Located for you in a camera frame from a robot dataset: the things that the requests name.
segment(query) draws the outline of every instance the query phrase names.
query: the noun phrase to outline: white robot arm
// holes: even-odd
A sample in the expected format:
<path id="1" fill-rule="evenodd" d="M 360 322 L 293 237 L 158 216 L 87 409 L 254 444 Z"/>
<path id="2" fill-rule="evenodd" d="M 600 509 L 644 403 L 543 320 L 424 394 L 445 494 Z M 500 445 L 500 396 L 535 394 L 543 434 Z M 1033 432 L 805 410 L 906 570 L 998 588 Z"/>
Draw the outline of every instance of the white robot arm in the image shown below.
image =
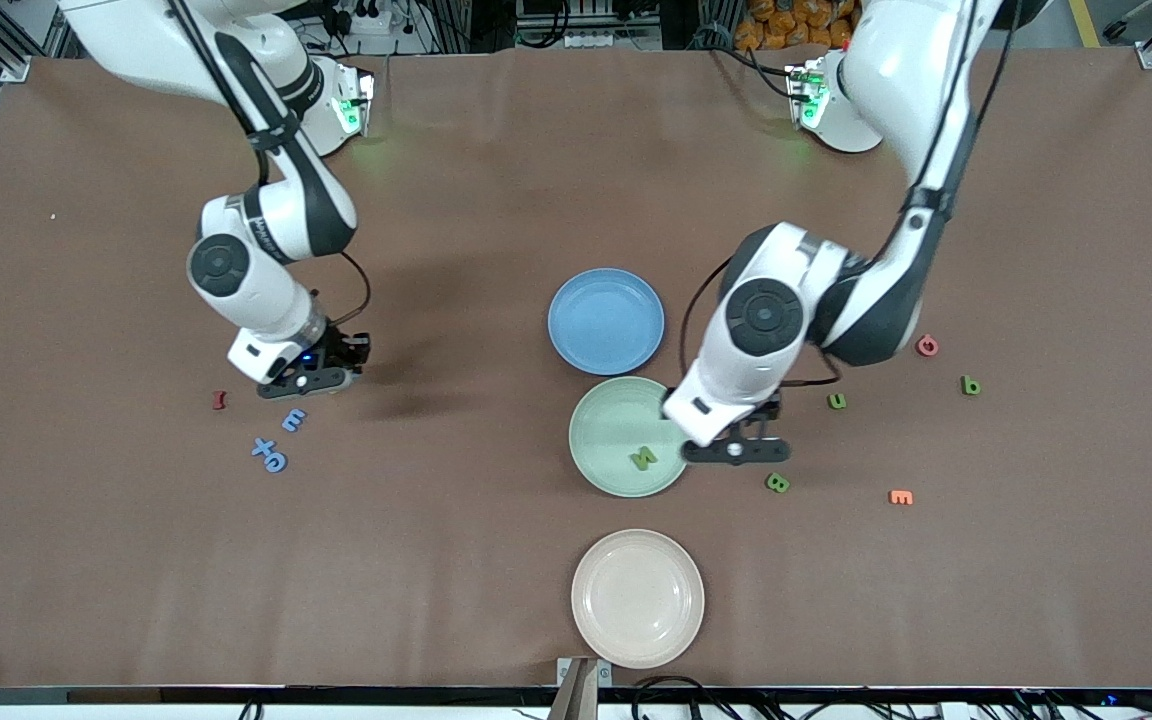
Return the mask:
<path id="1" fill-rule="evenodd" d="M 189 282 L 212 309 L 238 325 L 229 361 L 259 384 L 262 396 L 343 389 L 366 363 L 369 338 L 343 336 L 285 265 L 343 252 L 357 217 L 348 192 L 308 136 L 302 122 L 308 115 L 285 101 L 289 85 L 276 86 L 266 73 L 270 63 L 262 65 L 251 47 L 266 51 L 266 60 L 288 71 L 300 58 L 301 76 L 308 73 L 311 83 L 319 77 L 312 71 L 316 65 L 308 62 L 294 33 L 278 35 L 285 29 L 282 20 L 268 15 L 253 23 L 234 18 L 223 0 L 204 3 L 206 13 L 195 13 L 184 0 L 113 0 L 63 9 L 84 46 L 99 47 L 93 56 L 119 77 L 223 101 L 236 114 L 260 161 L 262 177 L 245 192 L 204 206 L 198 240 L 189 252 Z M 213 17 L 227 18 L 225 29 L 237 35 L 218 28 Z M 118 44 L 111 44 L 111 37 Z M 291 37 L 298 55 L 289 47 L 271 51 L 273 37 Z M 294 97 L 317 94 L 293 91 Z M 358 105 L 351 101 L 349 108 Z M 282 181 L 268 182 L 268 158 Z"/>
<path id="2" fill-rule="evenodd" d="M 816 96 L 797 109 L 823 137 L 831 123 L 863 122 L 886 138 L 910 179 L 905 204 L 872 260 L 791 223 L 741 242 L 700 354 L 664 402 L 664 414 L 691 438 L 687 458 L 740 464 L 787 456 L 780 441 L 781 450 L 748 456 L 759 446 L 741 442 L 738 425 L 776 395 L 805 343 L 869 365 L 908 342 L 975 141 L 968 70 L 1000 3 L 870 0 L 849 50 L 823 65 Z M 831 94 L 835 101 L 825 103 Z M 725 429 L 733 442 L 710 447 Z"/>
<path id="3" fill-rule="evenodd" d="M 296 111 L 319 156 L 362 131 L 361 101 L 371 78 L 332 58 L 311 58 L 279 13 L 303 0 L 191 0 L 206 35 L 237 38 L 265 71 L 280 99 Z M 214 82 L 164 0 L 60 0 L 84 50 L 132 85 L 223 104 Z"/>

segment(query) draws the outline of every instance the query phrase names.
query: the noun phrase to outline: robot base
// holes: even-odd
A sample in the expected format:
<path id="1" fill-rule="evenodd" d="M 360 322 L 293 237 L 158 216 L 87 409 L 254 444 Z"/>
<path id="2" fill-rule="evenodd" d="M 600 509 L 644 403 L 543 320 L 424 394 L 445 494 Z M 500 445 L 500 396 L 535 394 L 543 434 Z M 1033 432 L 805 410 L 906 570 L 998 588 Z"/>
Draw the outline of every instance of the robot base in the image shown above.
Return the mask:
<path id="1" fill-rule="evenodd" d="M 882 142 L 882 136 L 874 132 L 856 108 L 847 100 L 847 96 L 838 90 L 838 65 L 844 58 L 842 50 L 832 50 L 817 60 L 808 60 L 801 67 L 787 65 L 788 73 L 801 73 L 799 76 L 786 78 L 786 85 L 791 94 L 805 94 L 812 100 L 790 100 L 790 113 L 795 126 L 805 129 L 820 138 L 829 147 L 842 152 L 864 152 L 873 150 Z"/>
<path id="2" fill-rule="evenodd" d="M 332 58 L 311 55 L 310 59 L 321 70 L 325 88 L 319 101 L 301 119 L 301 129 L 319 156 L 328 156 L 353 136 L 366 137 L 376 77 Z"/>

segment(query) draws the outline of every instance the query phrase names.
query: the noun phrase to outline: green plate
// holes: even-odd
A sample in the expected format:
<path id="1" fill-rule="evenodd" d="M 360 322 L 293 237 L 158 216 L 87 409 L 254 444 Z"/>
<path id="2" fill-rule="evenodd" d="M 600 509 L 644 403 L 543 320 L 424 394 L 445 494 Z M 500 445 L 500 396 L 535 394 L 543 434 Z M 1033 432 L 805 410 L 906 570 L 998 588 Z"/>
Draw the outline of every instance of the green plate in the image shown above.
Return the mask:
<path id="1" fill-rule="evenodd" d="M 662 401 L 664 385 L 646 378 L 612 378 L 585 393 L 567 430 L 585 479 L 612 495 L 649 497 L 682 475 L 687 435 L 660 416 Z"/>

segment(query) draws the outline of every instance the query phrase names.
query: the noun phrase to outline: plate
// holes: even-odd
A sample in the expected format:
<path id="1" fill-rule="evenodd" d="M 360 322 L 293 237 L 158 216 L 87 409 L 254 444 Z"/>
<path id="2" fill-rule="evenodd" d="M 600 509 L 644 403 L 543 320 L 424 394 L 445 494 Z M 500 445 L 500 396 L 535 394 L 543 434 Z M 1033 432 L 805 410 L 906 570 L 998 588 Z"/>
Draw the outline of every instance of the plate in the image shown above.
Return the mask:
<path id="1" fill-rule="evenodd" d="M 664 338 L 664 306 L 643 278 L 619 268 L 585 270 L 550 303 L 550 342 L 573 366 L 620 376 L 643 365 Z"/>
<path id="2" fill-rule="evenodd" d="M 577 402 L 567 446 L 594 487 L 614 497 L 649 497 L 682 475 L 687 435 L 660 416 L 665 392 L 646 378 L 612 378 Z"/>
<path id="3" fill-rule="evenodd" d="M 645 670 L 687 651 L 705 614 L 700 570 L 680 544 L 621 530 L 589 548 L 573 578 L 573 615 L 599 657 Z"/>

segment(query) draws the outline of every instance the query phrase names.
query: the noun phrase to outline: brown paper surface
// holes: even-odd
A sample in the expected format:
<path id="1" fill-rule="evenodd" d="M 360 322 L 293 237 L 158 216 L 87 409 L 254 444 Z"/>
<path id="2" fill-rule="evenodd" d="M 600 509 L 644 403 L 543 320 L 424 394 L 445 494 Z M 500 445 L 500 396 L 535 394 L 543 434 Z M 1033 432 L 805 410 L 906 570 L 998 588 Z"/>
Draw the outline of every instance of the brown paper surface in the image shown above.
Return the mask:
<path id="1" fill-rule="evenodd" d="M 568 456 L 598 379 L 550 347 L 553 291 L 641 274 L 668 323 L 641 374 L 676 382 L 700 279 L 781 219 L 876 251 L 895 156 L 823 149 L 699 53 L 400 58 L 379 88 L 374 136 L 329 159 L 371 364 L 268 404 L 184 274 L 200 205 L 255 177 L 227 109 L 88 61 L 3 86 L 0 684 L 553 682 L 586 651 L 576 562 L 631 526 L 703 573 L 668 670 L 705 683 L 1152 684 L 1152 73 L 1130 50 L 1011 56 L 925 293 L 940 355 L 788 392 L 787 465 L 644 500 Z M 338 258 L 293 272 L 333 314 L 361 295 Z"/>

